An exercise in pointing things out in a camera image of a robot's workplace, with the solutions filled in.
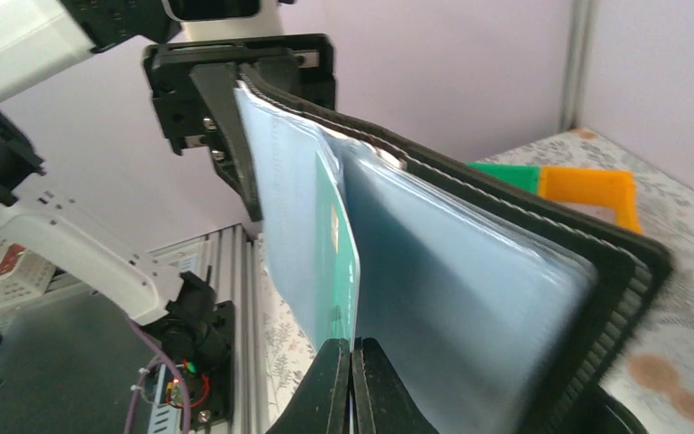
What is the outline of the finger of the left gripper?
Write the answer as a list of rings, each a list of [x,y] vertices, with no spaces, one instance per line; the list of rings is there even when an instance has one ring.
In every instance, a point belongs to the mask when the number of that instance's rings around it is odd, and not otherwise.
[[[249,218],[259,222],[262,211],[253,158],[235,98],[238,65],[199,65],[190,79],[205,106],[202,122],[215,172],[239,196]]]

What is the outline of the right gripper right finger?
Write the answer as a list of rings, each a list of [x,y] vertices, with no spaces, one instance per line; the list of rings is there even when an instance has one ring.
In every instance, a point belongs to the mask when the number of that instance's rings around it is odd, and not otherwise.
[[[352,351],[352,428],[355,433],[436,433],[374,338]]]

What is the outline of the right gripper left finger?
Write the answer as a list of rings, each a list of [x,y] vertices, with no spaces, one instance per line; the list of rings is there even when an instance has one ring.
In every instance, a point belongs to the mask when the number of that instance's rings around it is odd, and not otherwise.
[[[351,361],[347,340],[326,340],[267,434],[347,433]]]

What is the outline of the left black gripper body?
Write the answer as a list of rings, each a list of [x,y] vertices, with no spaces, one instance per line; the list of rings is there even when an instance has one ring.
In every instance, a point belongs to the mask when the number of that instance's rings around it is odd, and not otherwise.
[[[243,68],[248,67],[297,97],[327,109],[335,105],[333,47],[323,34],[150,45],[142,66],[161,130],[177,155],[194,146],[210,150],[202,122],[205,106],[190,72],[215,63],[238,65],[237,86]]]

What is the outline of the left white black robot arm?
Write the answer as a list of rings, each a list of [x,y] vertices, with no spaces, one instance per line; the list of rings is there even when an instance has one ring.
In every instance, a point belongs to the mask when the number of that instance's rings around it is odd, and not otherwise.
[[[85,60],[141,36],[155,114],[176,154],[207,147],[216,174],[259,220],[252,164],[235,89],[247,72],[330,109],[334,49],[322,33],[286,34],[277,1],[0,1],[0,104]],[[231,356],[215,292],[106,228],[77,185],[48,175],[28,137],[0,111],[0,237],[99,291],[163,358],[200,371]]]

